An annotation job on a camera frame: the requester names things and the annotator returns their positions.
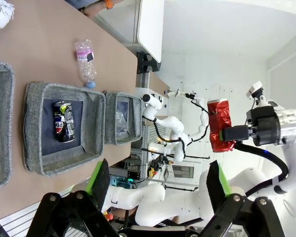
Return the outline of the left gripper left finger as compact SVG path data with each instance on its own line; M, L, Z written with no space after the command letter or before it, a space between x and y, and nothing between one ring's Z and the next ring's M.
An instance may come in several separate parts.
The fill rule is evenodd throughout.
M27 236L64 237L72 228L89 237L117 237L117 231L102 210L109 185L109 165L104 159L97 163L85 189L66 197L58 193L45 194Z

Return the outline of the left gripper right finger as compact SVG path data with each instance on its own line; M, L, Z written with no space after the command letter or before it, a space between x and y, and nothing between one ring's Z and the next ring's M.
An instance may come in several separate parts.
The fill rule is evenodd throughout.
M232 192L216 161L210 163L206 185L214 215L199 234L201 237L223 237L233 224L242 226L249 237L285 235L272 201L267 197L251 201Z

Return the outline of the person's left hand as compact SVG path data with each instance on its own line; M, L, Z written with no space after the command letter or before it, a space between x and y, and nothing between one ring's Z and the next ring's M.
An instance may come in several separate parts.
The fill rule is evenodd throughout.
M102 5L89 6L83 10L83 14L88 18L93 18L104 9L106 9L106 7L103 7Z

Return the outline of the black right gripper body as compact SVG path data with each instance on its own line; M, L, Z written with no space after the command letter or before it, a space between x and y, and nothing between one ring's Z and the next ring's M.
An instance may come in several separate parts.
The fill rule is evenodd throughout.
M280 139L280 123L272 106L256 107L246 113L256 146L277 144Z

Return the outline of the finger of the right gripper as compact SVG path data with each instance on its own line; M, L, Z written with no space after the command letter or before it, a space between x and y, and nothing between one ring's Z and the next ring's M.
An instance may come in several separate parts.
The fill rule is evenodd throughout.
M232 127L223 128L219 132L219 138L221 141L243 141L248 140L254 133L256 128L249 127L247 125L237 125Z

